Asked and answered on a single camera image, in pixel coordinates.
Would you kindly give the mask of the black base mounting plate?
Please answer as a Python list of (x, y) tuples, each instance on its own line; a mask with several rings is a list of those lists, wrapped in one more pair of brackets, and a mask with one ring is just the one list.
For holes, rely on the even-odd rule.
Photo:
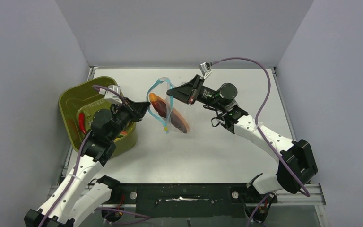
[(138, 214), (152, 218), (250, 216), (264, 220), (277, 196), (258, 194), (245, 183), (121, 183), (106, 204), (133, 205)]

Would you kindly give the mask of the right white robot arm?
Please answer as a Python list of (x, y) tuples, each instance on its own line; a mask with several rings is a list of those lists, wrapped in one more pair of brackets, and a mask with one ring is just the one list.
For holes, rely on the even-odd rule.
[(309, 196), (304, 184), (318, 172), (312, 148), (306, 140), (295, 141), (272, 131), (257, 122), (252, 115), (240, 108), (235, 100), (238, 91), (235, 85), (224, 83), (218, 90), (204, 84), (204, 79), (196, 75), (191, 81), (167, 90), (167, 95), (189, 105), (200, 102), (205, 108), (217, 112), (218, 125), (234, 135), (243, 137), (278, 163), (274, 173), (259, 174), (250, 181), (247, 196), (258, 202), (266, 193), (286, 190)]

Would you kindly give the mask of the red toy chili pepper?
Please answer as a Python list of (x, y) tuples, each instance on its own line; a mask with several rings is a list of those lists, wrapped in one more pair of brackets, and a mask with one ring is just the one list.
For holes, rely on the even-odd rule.
[(78, 114), (78, 125), (81, 130), (81, 132), (85, 135), (86, 134), (86, 128), (85, 128), (85, 114), (83, 111), (81, 111)]

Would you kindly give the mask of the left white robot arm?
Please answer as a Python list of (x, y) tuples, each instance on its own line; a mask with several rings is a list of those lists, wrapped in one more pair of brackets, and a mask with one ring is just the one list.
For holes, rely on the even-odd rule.
[(103, 176), (83, 194), (92, 178), (105, 166), (116, 149), (115, 139), (131, 122), (139, 122), (150, 102), (128, 98), (120, 107), (100, 109), (94, 113), (90, 130), (79, 148), (76, 162), (51, 197), (37, 210), (29, 210), (27, 227), (78, 227), (101, 204), (108, 201), (119, 182)]

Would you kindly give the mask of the olive green plastic bin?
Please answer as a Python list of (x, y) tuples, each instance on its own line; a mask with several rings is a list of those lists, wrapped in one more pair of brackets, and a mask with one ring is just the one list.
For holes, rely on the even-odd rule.
[[(137, 143), (135, 122), (111, 125), (111, 103), (105, 101), (98, 92), (109, 85), (118, 83), (111, 77), (99, 77), (68, 89), (59, 98), (60, 112), (70, 142), (77, 152), (111, 159)], [(85, 114), (85, 135), (78, 125), (78, 114), (81, 111)]]

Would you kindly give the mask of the clear zip top bag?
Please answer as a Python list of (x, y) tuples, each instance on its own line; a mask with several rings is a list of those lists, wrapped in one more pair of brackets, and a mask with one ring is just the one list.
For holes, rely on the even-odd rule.
[(158, 78), (146, 93), (146, 100), (151, 104), (148, 112), (160, 122), (165, 133), (175, 131), (187, 134), (190, 132), (190, 125), (185, 116), (176, 108), (177, 100), (167, 94), (159, 96), (156, 93), (158, 88), (164, 88), (167, 91), (174, 87), (175, 85), (168, 77)]

